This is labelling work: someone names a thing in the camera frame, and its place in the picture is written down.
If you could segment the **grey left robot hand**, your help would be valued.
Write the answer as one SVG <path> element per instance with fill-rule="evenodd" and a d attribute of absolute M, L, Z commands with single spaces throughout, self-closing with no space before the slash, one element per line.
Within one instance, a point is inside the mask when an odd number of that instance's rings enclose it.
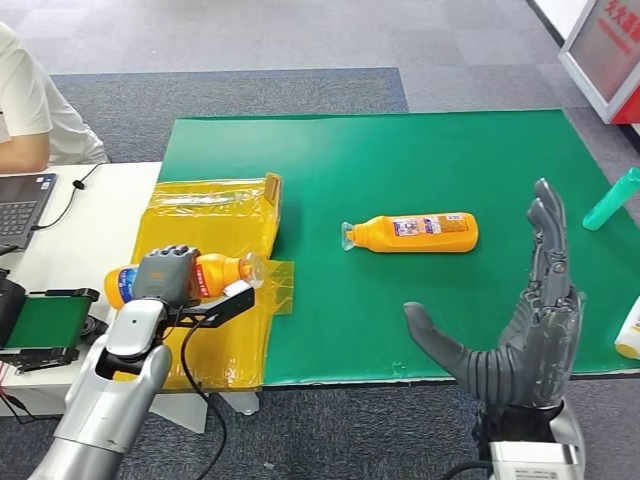
<path fill-rule="evenodd" d="M 195 305 L 192 282 L 200 252 L 187 245 L 170 245 L 152 250 L 138 265 L 132 299 L 158 299 L 170 307 Z"/>

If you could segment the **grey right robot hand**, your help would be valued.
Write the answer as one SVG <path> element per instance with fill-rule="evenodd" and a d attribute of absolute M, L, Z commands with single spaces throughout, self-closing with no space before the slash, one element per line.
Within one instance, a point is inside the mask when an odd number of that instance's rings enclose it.
<path fill-rule="evenodd" d="M 417 345 L 486 405 L 557 406 L 577 354 L 583 309 L 570 278 L 564 204 L 544 178 L 534 193 L 527 212 L 533 227 L 528 282 L 497 347 L 472 350 L 436 328 L 420 303 L 404 306 Z"/>

